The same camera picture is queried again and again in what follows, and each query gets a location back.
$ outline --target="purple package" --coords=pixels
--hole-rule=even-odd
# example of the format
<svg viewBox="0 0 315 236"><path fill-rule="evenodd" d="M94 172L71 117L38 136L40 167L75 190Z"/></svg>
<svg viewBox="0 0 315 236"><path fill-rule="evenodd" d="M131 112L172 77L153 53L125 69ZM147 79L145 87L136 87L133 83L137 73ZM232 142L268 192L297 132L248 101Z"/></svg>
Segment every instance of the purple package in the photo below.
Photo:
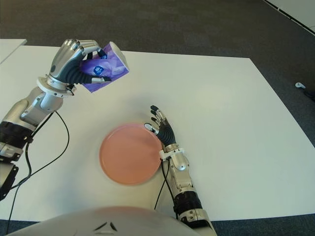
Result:
<svg viewBox="0 0 315 236"><path fill-rule="evenodd" d="M87 59L81 63L81 71L89 75L109 77L112 82L129 72L129 67L123 53L113 42L109 42L103 49L107 57L101 59L95 55L93 59ZM100 88L110 84L83 84L90 92L95 92Z"/></svg>

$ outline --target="pink plate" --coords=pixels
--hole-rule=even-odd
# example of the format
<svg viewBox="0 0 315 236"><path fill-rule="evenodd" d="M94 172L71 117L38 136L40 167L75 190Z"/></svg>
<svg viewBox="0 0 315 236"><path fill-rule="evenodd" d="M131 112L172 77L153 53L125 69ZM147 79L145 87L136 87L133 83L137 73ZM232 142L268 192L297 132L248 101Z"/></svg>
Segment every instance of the pink plate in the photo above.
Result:
<svg viewBox="0 0 315 236"><path fill-rule="evenodd" d="M159 139L142 124L126 124L106 136L99 150L99 160L112 180L140 184L158 170L161 149Z"/></svg>

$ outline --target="gray carpet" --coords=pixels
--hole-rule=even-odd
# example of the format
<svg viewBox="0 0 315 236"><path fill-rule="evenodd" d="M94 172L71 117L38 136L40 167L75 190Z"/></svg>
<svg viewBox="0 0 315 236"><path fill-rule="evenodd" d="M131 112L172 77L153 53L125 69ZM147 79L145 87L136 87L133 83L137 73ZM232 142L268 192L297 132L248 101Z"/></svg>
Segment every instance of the gray carpet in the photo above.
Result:
<svg viewBox="0 0 315 236"><path fill-rule="evenodd" d="M1 0L1 38L60 46L251 58L315 146L315 36L263 0ZM214 222L218 235L315 235L315 215Z"/></svg>

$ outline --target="black wire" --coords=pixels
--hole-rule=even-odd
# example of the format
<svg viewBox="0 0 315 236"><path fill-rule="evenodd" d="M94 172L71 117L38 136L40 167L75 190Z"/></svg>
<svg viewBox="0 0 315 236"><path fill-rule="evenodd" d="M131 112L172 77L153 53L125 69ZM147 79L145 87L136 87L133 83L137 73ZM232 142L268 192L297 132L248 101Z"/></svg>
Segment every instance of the black wire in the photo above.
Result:
<svg viewBox="0 0 315 236"><path fill-rule="evenodd" d="M11 207L11 212L10 212L10 216L8 219L8 223L6 225L6 235L9 233L9 226L10 226L10 220L11 220L11 216L12 216L12 212L13 212L13 207L14 207L14 203L15 203L15 198L16 198L16 194L18 193L19 188L21 187L21 185L18 186L18 188L15 190L15 194L14 194L14 198L13 198L13 202L12 202L12 207Z"/></svg>
<svg viewBox="0 0 315 236"><path fill-rule="evenodd" d="M174 196L173 196L173 193L172 193L171 187L170 187L170 186L169 186L169 184L168 184L168 181L167 181L167 178L166 178L166 175L165 175L165 172L164 172L164 167L163 167L163 165L162 165L162 173L163 173L164 180L165 180L165 182L166 182L166 185L167 185L168 191L169 191L169 193L170 193L170 195L171 195L171 197L172 197L173 204L174 204L174 206L175 206L175 205L176 205L176 203L175 203L175 199L174 199Z"/></svg>
<svg viewBox="0 0 315 236"><path fill-rule="evenodd" d="M52 115L53 115L53 113L49 114L49 116L46 118L46 120L44 120L44 122L31 134L31 138L33 138L35 136L35 134L44 126L44 124L46 124L46 122L50 119L50 117ZM25 159L26 159L26 163L27 163L28 168L29 168L29 174L28 174L28 176L23 178L21 181L19 181L18 184L11 187L10 190L13 188L16 188L17 186L21 185L22 183L25 183L25 181L28 180L32 175L32 167L31 167L30 160L29 160L29 146L30 146L30 143L27 143L26 147L25 147Z"/></svg>
<svg viewBox="0 0 315 236"><path fill-rule="evenodd" d="M35 171L33 174L31 174L30 177L32 177L32 176L35 175L37 172L41 171L41 170L44 169L45 167L49 166L50 164L52 164L53 162L55 162L56 160L58 160L58 159L64 154L64 152L67 150L67 148L68 148L68 146L69 146L70 134L69 134L68 127L67 127L65 121L63 120L63 118L59 115L59 113L58 113L58 112L55 112L55 113L59 116L59 118L61 119L61 121L63 122L63 124L64 124L64 126L65 126L65 129L67 130L67 136L68 136L67 144L66 144L64 150L62 151L62 153L61 153L59 156L57 156L54 160L52 160L51 162L47 163L47 164L44 165L43 167L39 168L37 171Z"/></svg>
<svg viewBox="0 0 315 236"><path fill-rule="evenodd" d="M168 176L169 165L170 165L170 163L168 162L166 177ZM158 193L158 196L157 196L157 201L156 201L156 204L155 204L155 206L154 206L154 210L157 208L158 199L159 199L159 196L161 195L161 192L162 192L162 189L163 189L163 187L164 187L164 184L165 184L165 180L163 181L162 187L161 187L161 189L159 190L159 193Z"/></svg>
<svg viewBox="0 0 315 236"><path fill-rule="evenodd" d="M53 113L51 113L49 115L49 117L39 126L39 128L32 134L32 136L34 137L34 135L39 131L39 129L48 121L48 119L51 117ZM18 190L19 188L22 186L23 183L25 183L31 176L35 175L37 172L41 171L42 169L44 169L45 167L49 166L50 164L52 164L54 161L56 161L58 158L60 158L64 152L67 150L68 148L68 145L69 145L69 141L70 141L70 134L69 134L69 130L68 130L68 127L65 123L65 121L63 120L63 118L60 116L60 114L58 112L56 112L56 114L59 116L59 118L61 119L61 121L63 122L64 126L65 126L65 129L67 130L67 136L68 136L68 140L67 140L67 144L64 148L64 150L62 151L62 153L56 157L54 160L52 160L51 162L49 162L48 164L44 165L43 167L41 167L40 169L38 169L37 171L35 171L34 173L32 173L32 168L31 168L31 164L30 164L30 160L29 160L29 157L28 157L28 154L27 154L27 149L28 149L28 144L27 143L27 149L25 150L25 156L27 158L27 163L28 165L30 165L29 167L29 176L28 177L25 177L24 179L22 179L17 185L13 186L11 189L17 187L16 191L15 191L15 194L14 194L14 198L13 198L13 202L12 202L12 207L11 207L11 212L10 212L10 216L9 216L9 219L8 219L8 223L7 223L7 226L6 226L6 234L8 234L8 231L9 231L9 225L10 225L10 220L11 220L11 216L12 216L12 212L13 212L13 208L14 208L14 203L15 203L15 198L16 198L16 195L18 193Z"/></svg>

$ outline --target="robotic arm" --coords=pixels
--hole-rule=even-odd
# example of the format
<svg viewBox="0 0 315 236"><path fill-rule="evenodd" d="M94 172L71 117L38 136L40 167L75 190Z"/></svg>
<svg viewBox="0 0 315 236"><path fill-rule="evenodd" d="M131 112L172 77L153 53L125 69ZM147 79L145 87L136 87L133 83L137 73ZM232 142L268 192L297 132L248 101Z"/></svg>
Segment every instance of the robotic arm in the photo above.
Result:
<svg viewBox="0 0 315 236"><path fill-rule="evenodd" d="M151 106L151 118L159 128L150 123L144 126L155 133L163 144L160 151L162 161L170 162L171 188L174 195L174 211L179 220L200 235L216 236L216 232L202 208L201 201L189 175L189 162L184 156L184 149L179 148L175 135L163 112L156 106Z"/></svg>
<svg viewBox="0 0 315 236"><path fill-rule="evenodd" d="M74 84L106 83L107 77L96 77L80 71L80 63L88 55L106 54L94 40L66 40L53 59L46 77L37 80L28 97L18 101L0 123L0 200L9 192L18 167L18 161L26 143L32 142L32 133L47 115L58 110L63 98L73 96Z"/></svg>

